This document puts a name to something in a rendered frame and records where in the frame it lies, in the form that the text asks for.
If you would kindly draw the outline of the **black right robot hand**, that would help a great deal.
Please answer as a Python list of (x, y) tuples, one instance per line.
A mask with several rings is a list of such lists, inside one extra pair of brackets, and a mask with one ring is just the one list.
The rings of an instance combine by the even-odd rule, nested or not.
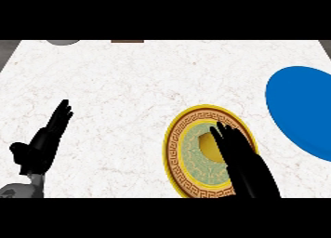
[(225, 170), (233, 185), (234, 199), (280, 199), (280, 192), (270, 170), (259, 155), (249, 146), (243, 133), (237, 128), (224, 126), (221, 122), (209, 127), (219, 153), (225, 162)]

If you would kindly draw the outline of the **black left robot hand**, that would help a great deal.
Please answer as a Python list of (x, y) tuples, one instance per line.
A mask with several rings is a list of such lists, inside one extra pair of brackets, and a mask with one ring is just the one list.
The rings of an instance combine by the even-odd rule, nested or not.
[(10, 144), (13, 162), (20, 166), (20, 175), (44, 175), (47, 173), (70, 116), (70, 106), (67, 100), (63, 99), (51, 114), (47, 126), (36, 131), (29, 144), (22, 142)]

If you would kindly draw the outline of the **yellow lemon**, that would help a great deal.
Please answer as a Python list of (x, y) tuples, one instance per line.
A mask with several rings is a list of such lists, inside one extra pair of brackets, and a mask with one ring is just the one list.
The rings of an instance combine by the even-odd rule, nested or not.
[(209, 132), (203, 133), (199, 136), (199, 149), (208, 160), (219, 164), (224, 162), (215, 139)]

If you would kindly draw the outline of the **grey round object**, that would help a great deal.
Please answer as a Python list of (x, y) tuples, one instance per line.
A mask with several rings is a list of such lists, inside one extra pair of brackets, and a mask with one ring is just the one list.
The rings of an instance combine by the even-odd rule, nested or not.
[(79, 40), (47, 40), (56, 46), (67, 46), (75, 44)]

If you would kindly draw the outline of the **blue plate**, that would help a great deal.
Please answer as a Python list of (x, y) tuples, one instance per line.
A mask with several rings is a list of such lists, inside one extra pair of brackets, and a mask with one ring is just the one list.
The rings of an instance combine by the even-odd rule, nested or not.
[(302, 66), (280, 69), (267, 81), (264, 97), (284, 136), (331, 162), (331, 74)]

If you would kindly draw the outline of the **yellow patterned plate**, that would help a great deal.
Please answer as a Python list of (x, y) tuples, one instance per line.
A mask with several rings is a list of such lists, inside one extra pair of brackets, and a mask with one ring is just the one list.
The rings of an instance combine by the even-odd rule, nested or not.
[(187, 198), (234, 194), (225, 163), (208, 160), (199, 149), (199, 136), (218, 122), (240, 130), (253, 152), (258, 151), (248, 126), (233, 112), (209, 104), (187, 108), (169, 123), (163, 140), (165, 173), (177, 193)]

